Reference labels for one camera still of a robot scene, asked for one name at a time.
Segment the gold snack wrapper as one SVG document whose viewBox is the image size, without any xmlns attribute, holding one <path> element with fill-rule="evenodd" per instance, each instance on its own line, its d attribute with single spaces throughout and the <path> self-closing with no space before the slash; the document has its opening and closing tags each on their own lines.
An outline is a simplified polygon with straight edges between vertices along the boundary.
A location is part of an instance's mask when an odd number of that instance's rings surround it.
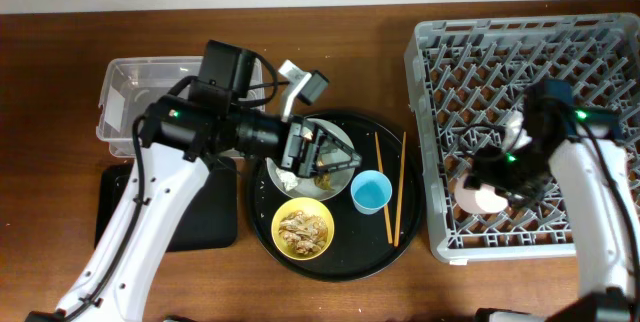
<svg viewBox="0 0 640 322">
<path fill-rule="evenodd" d="M 303 137 L 308 141 L 311 141 L 314 136 L 313 132 L 308 127 L 304 127 L 302 129 L 302 134 Z M 315 158 L 314 164 L 316 164 L 317 166 L 325 165 L 326 162 L 324 161 L 324 159 L 329 154 L 331 154 L 331 148 L 326 143 L 324 143 L 319 149 L 319 154 Z M 319 174 L 313 178 L 313 181 L 317 188 L 324 191 L 333 191 L 333 187 L 331 186 L 331 175 L 329 173 Z"/>
</svg>

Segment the white tissue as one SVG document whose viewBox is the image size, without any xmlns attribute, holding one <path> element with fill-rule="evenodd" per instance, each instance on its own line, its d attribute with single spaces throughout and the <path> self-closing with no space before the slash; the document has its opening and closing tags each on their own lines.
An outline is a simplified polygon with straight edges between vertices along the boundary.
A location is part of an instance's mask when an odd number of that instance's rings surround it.
<svg viewBox="0 0 640 322">
<path fill-rule="evenodd" d="M 279 168 L 276 168 L 275 172 L 285 192 L 295 189 L 300 183 L 300 179 L 292 172 Z"/>
</svg>

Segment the pink cup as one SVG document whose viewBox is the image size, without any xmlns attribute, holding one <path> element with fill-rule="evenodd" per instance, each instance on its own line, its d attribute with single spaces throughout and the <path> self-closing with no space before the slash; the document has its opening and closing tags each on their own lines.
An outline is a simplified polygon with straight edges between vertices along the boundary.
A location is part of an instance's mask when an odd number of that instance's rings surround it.
<svg viewBox="0 0 640 322">
<path fill-rule="evenodd" d="M 495 214 L 508 207 L 508 200 L 495 193 L 495 188 L 481 184 L 479 189 L 467 188 L 469 173 L 463 173 L 454 188 L 454 198 L 458 206 L 470 214 Z"/>
</svg>

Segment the grey plate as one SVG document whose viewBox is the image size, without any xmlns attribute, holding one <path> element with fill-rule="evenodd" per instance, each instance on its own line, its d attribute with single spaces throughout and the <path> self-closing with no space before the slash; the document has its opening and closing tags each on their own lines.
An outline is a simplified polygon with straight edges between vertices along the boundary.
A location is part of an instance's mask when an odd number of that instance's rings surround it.
<svg viewBox="0 0 640 322">
<path fill-rule="evenodd" d="M 348 134 L 335 123 L 319 118 L 309 118 L 309 120 L 325 127 L 326 129 L 345 139 L 349 145 L 354 147 L 354 144 Z M 287 196 L 291 198 L 309 197 L 319 201 L 331 199 L 339 194 L 349 184 L 349 182 L 351 182 L 355 171 L 355 169 L 348 169 L 331 173 L 331 186 L 333 187 L 333 191 L 324 191 L 317 188 L 314 184 L 313 178 L 305 179 L 298 177 L 300 179 L 299 185 L 295 189 L 285 192 L 282 188 L 282 185 L 280 184 L 279 179 L 276 176 L 275 169 L 278 167 L 276 166 L 275 162 L 272 159 L 267 158 L 266 166 L 268 175 L 271 178 L 273 184 Z"/>
</svg>

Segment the blue cup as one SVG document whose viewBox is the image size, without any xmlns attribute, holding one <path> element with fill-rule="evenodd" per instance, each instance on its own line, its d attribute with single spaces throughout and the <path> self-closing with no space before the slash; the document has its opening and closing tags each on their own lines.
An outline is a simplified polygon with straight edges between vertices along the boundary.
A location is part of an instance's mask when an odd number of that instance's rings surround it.
<svg viewBox="0 0 640 322">
<path fill-rule="evenodd" d="M 350 187 L 350 194 L 356 210 L 365 215 L 377 213 L 384 205 L 381 189 L 378 185 L 379 172 L 366 170 L 357 174 Z M 392 185 L 389 180 L 390 200 L 392 196 Z"/>
</svg>

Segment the yellow bowl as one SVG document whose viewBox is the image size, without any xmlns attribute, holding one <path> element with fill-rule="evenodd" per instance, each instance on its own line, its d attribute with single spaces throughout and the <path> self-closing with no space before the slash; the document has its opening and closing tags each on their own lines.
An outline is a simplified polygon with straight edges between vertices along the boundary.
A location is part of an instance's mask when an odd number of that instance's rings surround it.
<svg viewBox="0 0 640 322">
<path fill-rule="evenodd" d="M 309 215 L 319 216 L 322 219 L 324 219 L 327 224 L 327 227 L 328 227 L 327 245 L 319 253 L 315 255 L 307 256 L 307 257 L 296 255 L 291 249 L 287 247 L 285 242 L 278 235 L 279 222 L 282 219 L 284 219 L 287 215 L 297 210 L 302 210 Z M 335 236 L 335 223 L 329 209 L 322 202 L 312 198 L 307 198 L 307 197 L 294 198 L 285 202 L 276 211 L 271 223 L 271 236 L 276 248 L 286 257 L 293 260 L 298 260 L 298 261 L 311 260 L 323 254 L 331 245 Z"/>
</svg>

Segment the food scraps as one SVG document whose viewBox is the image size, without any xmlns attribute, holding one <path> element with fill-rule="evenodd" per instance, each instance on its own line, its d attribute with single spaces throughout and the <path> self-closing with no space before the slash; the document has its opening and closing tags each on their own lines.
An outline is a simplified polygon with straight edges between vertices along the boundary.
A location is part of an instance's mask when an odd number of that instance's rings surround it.
<svg viewBox="0 0 640 322">
<path fill-rule="evenodd" d="M 279 222 L 278 235 L 298 256 L 319 253 L 328 241 L 328 227 L 324 219 L 297 210 Z"/>
</svg>

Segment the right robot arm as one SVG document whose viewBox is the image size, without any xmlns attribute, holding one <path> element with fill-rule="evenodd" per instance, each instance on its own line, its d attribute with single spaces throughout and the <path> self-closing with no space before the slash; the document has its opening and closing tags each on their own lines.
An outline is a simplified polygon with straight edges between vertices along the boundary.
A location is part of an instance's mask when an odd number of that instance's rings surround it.
<svg viewBox="0 0 640 322">
<path fill-rule="evenodd" d="M 467 213 L 496 213 L 543 199 L 548 179 L 562 194 L 580 271 L 579 298 L 553 321 L 639 318 L 639 219 L 619 115 L 575 105 L 568 82 L 524 91 L 502 147 L 471 155 L 454 198 Z"/>
</svg>

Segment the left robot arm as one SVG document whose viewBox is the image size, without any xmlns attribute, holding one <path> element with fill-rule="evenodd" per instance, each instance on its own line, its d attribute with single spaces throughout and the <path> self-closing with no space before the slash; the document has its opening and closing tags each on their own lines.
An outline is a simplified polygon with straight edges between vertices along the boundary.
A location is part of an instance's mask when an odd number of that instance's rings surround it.
<svg viewBox="0 0 640 322">
<path fill-rule="evenodd" d="M 133 169 L 91 259 L 54 312 L 28 320 L 141 320 L 174 232 L 222 152 L 270 158 L 302 178 L 360 166 L 344 140 L 292 112 L 328 84 L 317 70 L 274 68 L 254 51 L 209 41 L 198 73 L 134 119 Z"/>
</svg>

